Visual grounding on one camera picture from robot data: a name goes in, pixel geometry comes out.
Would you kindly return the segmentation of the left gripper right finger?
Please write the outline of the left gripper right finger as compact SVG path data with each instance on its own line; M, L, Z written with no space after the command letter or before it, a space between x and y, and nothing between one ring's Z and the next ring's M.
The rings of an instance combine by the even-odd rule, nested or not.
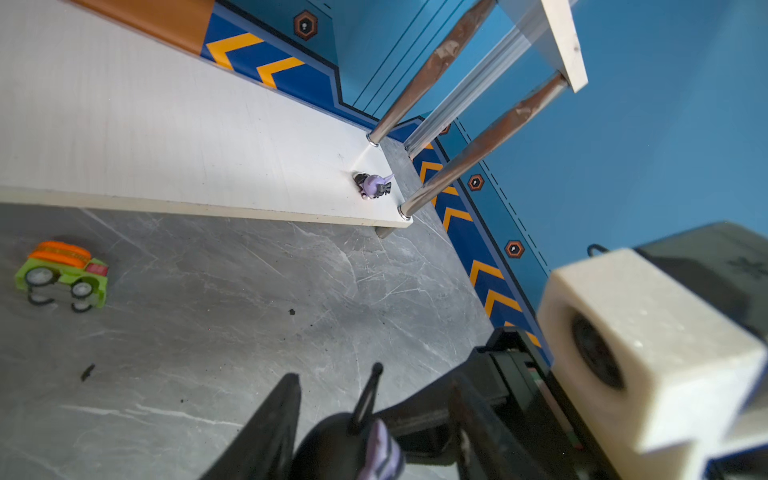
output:
M540 466L463 375L448 403L460 479L539 479Z

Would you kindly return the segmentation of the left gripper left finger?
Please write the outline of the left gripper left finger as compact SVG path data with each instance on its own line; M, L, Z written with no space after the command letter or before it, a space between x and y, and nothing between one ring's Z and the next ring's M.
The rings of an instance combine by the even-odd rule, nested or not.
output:
M201 479L287 479L300 404L299 376L284 375Z

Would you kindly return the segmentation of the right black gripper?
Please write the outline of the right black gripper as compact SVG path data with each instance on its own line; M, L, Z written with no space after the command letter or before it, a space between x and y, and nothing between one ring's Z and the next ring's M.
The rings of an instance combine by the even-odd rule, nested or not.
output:
M496 329L483 346L406 400L381 410L381 419L408 465L456 465L448 403L463 375L540 466L539 479L597 479L600 448L573 401L527 333Z

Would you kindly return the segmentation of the black purple bat toy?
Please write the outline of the black purple bat toy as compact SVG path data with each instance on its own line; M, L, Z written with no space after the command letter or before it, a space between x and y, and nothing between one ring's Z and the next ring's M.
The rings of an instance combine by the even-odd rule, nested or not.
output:
M374 416L381 363L371 375L350 413L327 417L313 427L293 458L291 479L398 479L405 454L386 427Z

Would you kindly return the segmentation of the purple toy car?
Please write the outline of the purple toy car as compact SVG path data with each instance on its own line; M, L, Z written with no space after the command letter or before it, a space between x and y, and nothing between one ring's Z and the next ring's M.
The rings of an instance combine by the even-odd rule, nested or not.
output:
M367 173L358 173L353 176L353 180L359 189L363 199L377 199L391 193L392 180L394 175L382 177L379 175L369 175Z

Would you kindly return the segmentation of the orange green wheeled toy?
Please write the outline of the orange green wheeled toy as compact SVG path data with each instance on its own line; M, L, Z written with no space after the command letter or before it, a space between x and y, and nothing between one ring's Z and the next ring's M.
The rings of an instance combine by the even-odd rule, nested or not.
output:
M17 270L17 289L34 306L68 302L75 313L103 308L107 301L109 265L76 245L45 241Z

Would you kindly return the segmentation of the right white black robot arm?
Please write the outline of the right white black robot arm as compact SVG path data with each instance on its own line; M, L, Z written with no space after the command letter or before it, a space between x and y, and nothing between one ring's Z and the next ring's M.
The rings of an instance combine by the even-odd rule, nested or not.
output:
M537 313L622 479L697 479L767 443L767 241L733 223L555 270Z

